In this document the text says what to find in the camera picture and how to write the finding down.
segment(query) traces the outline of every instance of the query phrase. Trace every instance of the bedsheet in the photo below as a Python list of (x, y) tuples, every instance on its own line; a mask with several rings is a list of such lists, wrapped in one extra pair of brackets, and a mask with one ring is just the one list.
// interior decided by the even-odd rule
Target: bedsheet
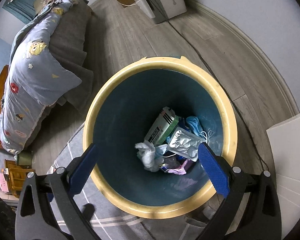
[(47, 106), (82, 80), (64, 69), (49, 51), (50, 36), (77, 0), (50, 4), (15, 37), (0, 114), (0, 140), (5, 150), (23, 150)]

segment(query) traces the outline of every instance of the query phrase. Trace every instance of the mask ear loop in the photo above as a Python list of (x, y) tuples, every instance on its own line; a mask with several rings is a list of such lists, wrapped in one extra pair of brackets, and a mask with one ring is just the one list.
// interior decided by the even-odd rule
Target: mask ear loop
[(173, 154), (173, 155), (170, 155), (170, 156), (162, 156), (162, 157), (163, 157), (163, 158), (169, 158), (169, 157), (172, 157), (172, 156), (174, 156), (174, 155), (176, 155), (176, 153)]
[(200, 134), (202, 135), (202, 138), (206, 140), (206, 143), (208, 143), (207, 133), (205, 131), (202, 131)]
[(207, 144), (208, 144), (208, 142), (209, 142), (209, 139), (212, 137), (214, 135), (214, 131), (212, 131), (212, 130), (209, 130), (208, 131), (208, 139), (207, 139)]

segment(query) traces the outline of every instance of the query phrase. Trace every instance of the baseboard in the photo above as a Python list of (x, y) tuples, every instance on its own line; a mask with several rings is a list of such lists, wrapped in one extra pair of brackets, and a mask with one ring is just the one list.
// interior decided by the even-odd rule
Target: baseboard
[(214, 10), (206, 7), (205, 5), (198, 3), (195, 0), (185, 0), (186, 4), (192, 8), (196, 8), (197, 10), (201, 11), (212, 17), (214, 20), (221, 23), (224, 27), (226, 27), (229, 31), (231, 31), (234, 35), (236, 35), (254, 54), (258, 57), (258, 59), (263, 63), (265, 68), (268, 70), (270, 75), (272, 76), (274, 82), (280, 88), (283, 97), (285, 98), (287, 105), (291, 111), (292, 115), (299, 114), (300, 111), (298, 109), (298, 105), (288, 87), (285, 80), (271, 62), (271, 60), (267, 57), (267, 55), (258, 47), (258, 45), (243, 31), (241, 31), (235, 24), (230, 22), (228, 19), (223, 17), (222, 15), (218, 14)]

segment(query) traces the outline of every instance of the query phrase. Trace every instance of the wooden floor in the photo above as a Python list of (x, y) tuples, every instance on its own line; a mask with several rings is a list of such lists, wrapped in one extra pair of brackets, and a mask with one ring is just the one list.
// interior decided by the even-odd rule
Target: wooden floor
[[(85, 50), (88, 55), (84, 64), (95, 75), (91, 101), (114, 73), (143, 57), (185, 56), (208, 71), (196, 52), (167, 22), (154, 25), (138, 6), (123, 8), (115, 0), (99, 0), (91, 8), (95, 14), (87, 26)], [(274, 174), (266, 129), (292, 117), (293, 112), (268, 69), (236, 35), (207, 14), (189, 9), (170, 22), (198, 49), (228, 91), (251, 131), (258, 152)], [(79, 114), (66, 104), (56, 106), (43, 121), (32, 144), (33, 167), (38, 174), (46, 173), (84, 122), (85, 114)], [(245, 172), (260, 173), (262, 167), (252, 141), (242, 120), (236, 117), (235, 165)], [(220, 196), (215, 195), (210, 203), (217, 208), (220, 201)]]

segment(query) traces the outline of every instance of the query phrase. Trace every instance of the bed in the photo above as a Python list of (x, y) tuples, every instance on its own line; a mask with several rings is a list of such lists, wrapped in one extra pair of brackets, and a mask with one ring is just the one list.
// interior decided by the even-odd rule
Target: bed
[[(61, 1), (49, 5), (33, 20), (35, 24), (32, 21), (17, 34), (9, 70), (5, 66), (0, 75), (0, 148), (11, 154), (18, 154), (33, 141), (55, 104), (68, 101), (80, 112), (91, 94), (93, 72), (82, 65), (85, 29), (92, 10), (86, 0)], [(48, 25), (40, 29), (44, 21)], [(29, 38), (47, 30), (52, 33), (47, 42)], [(35, 46), (41, 49), (42, 57), (36, 54)], [(54, 83), (49, 84), (47, 73)]]

